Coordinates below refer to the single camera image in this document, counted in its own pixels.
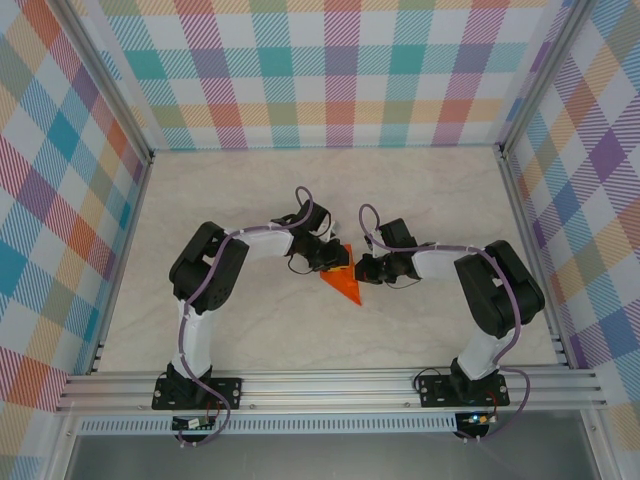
gray floor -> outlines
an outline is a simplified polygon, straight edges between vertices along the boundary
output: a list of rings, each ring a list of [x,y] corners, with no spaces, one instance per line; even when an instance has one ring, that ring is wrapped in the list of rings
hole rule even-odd
[[[81,437],[68,480],[589,480],[578,413],[526,413],[480,445],[453,434],[227,435],[196,450],[172,437]]]

black mounting plate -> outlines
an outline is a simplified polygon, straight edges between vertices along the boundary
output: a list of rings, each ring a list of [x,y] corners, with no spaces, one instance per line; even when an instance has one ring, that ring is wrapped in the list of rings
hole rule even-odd
[[[231,410],[240,408],[240,398],[242,398],[241,378],[210,378],[205,383],[229,402]],[[170,390],[171,383],[166,377],[161,377],[156,381],[155,392],[160,392],[160,395],[156,396],[157,394],[154,394],[151,402],[152,410],[206,410],[207,405],[209,405],[210,410],[215,412],[218,408],[216,402],[219,400],[211,394],[204,395],[200,403],[193,405],[191,402],[184,403],[179,396],[174,397],[171,395]]]
[[[461,402],[456,394],[449,375],[420,375],[416,381],[416,387],[420,392],[420,405],[424,408],[432,407],[493,407],[494,401],[491,392],[495,395],[498,407],[509,405],[509,392],[503,375],[494,375],[494,379],[486,385],[483,392],[469,402]]]

white marble floor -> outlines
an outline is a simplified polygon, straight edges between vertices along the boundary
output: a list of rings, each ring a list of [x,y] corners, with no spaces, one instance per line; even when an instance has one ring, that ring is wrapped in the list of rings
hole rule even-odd
[[[153,168],[120,289],[101,371],[163,370],[176,346],[169,268],[198,226],[260,225],[298,210],[306,185],[366,249],[363,202],[382,221],[403,217],[418,242],[486,245],[505,239],[522,258],[493,152],[483,148],[265,150],[161,153]],[[473,331],[458,282],[405,290],[360,285],[363,306],[280,258],[251,263],[221,309],[211,341],[216,369],[446,366]],[[523,328],[506,364],[555,363],[544,316]]]

aluminum frame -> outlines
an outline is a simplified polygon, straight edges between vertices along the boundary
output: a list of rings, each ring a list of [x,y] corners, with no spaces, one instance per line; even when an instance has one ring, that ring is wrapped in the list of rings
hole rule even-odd
[[[147,163],[151,163],[153,148],[142,133],[137,120],[118,89],[115,80],[109,73],[109,69],[104,63],[100,52],[93,45],[75,8],[69,4],[69,0],[47,0],[47,4],[71,40],[82,59],[82,63],[91,74],[96,87],[104,96],[109,107],[111,107],[115,117],[118,119],[118,123],[123,127],[136,152]]]
[[[118,299],[118,294],[120,293],[120,287],[122,285],[122,279],[124,278],[124,271],[127,266],[127,260],[129,259],[129,253],[131,252],[131,245],[133,244],[133,237],[138,225],[138,220],[140,219],[140,213],[142,211],[142,205],[144,203],[145,195],[147,194],[149,181],[151,180],[153,165],[154,160],[152,157],[142,171],[138,197],[136,198],[136,204],[133,207],[133,212],[131,214],[131,223],[129,224],[129,228],[127,229],[124,245],[122,247],[122,253],[120,254],[120,259],[116,265],[116,270],[113,276],[113,283],[111,285],[111,289],[109,290],[109,297],[107,298],[107,302],[105,304],[104,313],[100,318],[98,334],[92,340],[91,346],[88,350],[89,352],[92,352],[92,355],[84,359],[81,371],[87,373],[93,373],[97,371],[96,359],[99,359],[99,357],[102,355],[102,349],[104,348],[104,344],[107,340],[107,335],[109,334],[111,319],[113,318],[113,312],[116,308],[116,301]]]
[[[518,140],[520,140],[520,137],[522,137],[526,131],[547,89],[555,80],[556,74],[569,54],[569,50],[573,46],[576,38],[578,38],[582,26],[589,19],[591,11],[597,3],[597,0],[575,0],[562,26],[562,30],[558,34],[555,42],[553,42],[524,103],[516,113],[511,128],[505,136],[503,142],[505,152],[509,153],[513,151]]]
[[[568,341],[569,335],[564,324],[560,321],[555,296],[552,295],[544,274],[540,252],[535,246],[535,235],[531,228],[531,224],[527,221],[525,210],[518,195],[517,181],[513,173],[513,169],[508,162],[508,157],[501,151],[500,147],[494,147],[494,153],[507,191],[507,196],[509,197],[509,202],[511,203],[516,225],[525,248],[527,260],[529,261],[533,276],[538,281],[538,284],[540,285],[540,288],[542,288],[547,300],[544,314],[551,331],[551,337],[552,341],[554,341],[556,354],[564,355],[565,362],[570,367],[578,369],[578,362],[576,360],[575,353],[571,347],[571,343]],[[614,437],[611,431],[611,420],[608,417],[607,412],[603,409],[583,409],[581,414],[582,423],[585,427],[585,431],[587,432],[587,439],[596,463],[595,468],[597,468],[601,477],[607,480],[633,478],[631,475],[624,476],[616,461],[614,449],[612,447]]]
[[[528,410],[582,410],[606,406],[604,392],[591,370],[562,366],[523,367],[531,378]],[[449,369],[438,369],[443,374]],[[216,377],[243,378],[242,402],[233,415],[466,412],[472,407],[422,408],[413,390],[420,369],[219,371]],[[81,415],[162,415],[151,409],[157,373],[98,373],[69,378],[58,411]],[[524,379],[504,372],[512,411],[521,404]],[[202,415],[204,411],[173,411],[167,415]]]

black bracket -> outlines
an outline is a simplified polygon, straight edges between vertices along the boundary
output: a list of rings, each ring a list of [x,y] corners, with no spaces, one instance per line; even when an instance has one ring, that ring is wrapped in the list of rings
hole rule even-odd
[[[388,247],[414,248],[418,246],[418,242],[411,236],[407,225],[401,218],[380,225],[378,230],[382,236],[382,242]],[[365,235],[364,240],[369,248],[372,249],[369,237]],[[398,277],[402,275],[414,280],[420,280],[411,260],[413,255],[414,252],[390,252],[382,257],[374,258],[373,255],[365,253],[356,264],[356,280],[373,285],[396,283]]]
[[[222,395],[231,410],[240,408],[240,399],[242,398],[242,379],[218,377],[205,379],[204,383]],[[204,395],[198,395],[194,401],[193,396],[185,397],[181,392],[176,391],[175,384],[168,378],[159,378],[156,381],[156,387],[153,393],[153,401],[151,402],[152,410],[207,410],[207,408],[215,413],[220,408],[225,409],[222,402],[208,392],[200,389]]]
[[[511,402],[504,376],[492,375],[491,377],[491,380],[484,385],[484,391],[477,392],[463,402],[451,382],[451,375],[421,375],[416,382],[420,392],[420,405],[423,408],[506,407]]]
[[[285,215],[282,218],[273,219],[272,222],[278,225],[290,225],[304,218],[309,210],[309,200],[301,207],[298,213]],[[287,252],[287,256],[299,254],[303,256],[309,263],[309,268],[314,272],[326,272],[332,268],[346,267],[349,265],[349,252],[344,245],[340,244],[340,240],[332,237],[328,242],[320,240],[321,234],[312,234],[322,226],[325,217],[331,219],[331,214],[323,206],[314,203],[309,218],[297,227],[289,230],[293,235],[291,248]]]

